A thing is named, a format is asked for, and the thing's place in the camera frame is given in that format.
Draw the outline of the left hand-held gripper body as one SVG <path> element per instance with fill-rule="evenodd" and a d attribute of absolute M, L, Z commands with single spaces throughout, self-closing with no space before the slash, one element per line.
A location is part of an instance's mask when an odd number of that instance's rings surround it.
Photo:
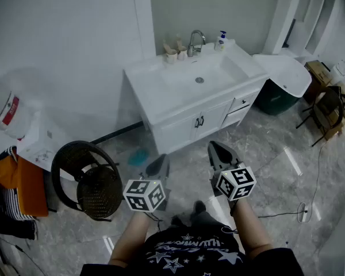
<path fill-rule="evenodd" d="M 135 212 L 165 211 L 170 193 L 166 180 L 166 175 L 130 179 L 123 191 L 129 208 Z"/>

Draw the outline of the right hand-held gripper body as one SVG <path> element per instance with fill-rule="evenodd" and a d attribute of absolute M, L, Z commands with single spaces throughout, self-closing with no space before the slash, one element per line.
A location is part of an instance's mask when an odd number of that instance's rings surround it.
<path fill-rule="evenodd" d="M 223 195 L 229 202 L 236 202 L 252 193 L 256 178 L 250 166 L 239 162 L 216 171 L 210 182 L 216 197 Z"/>

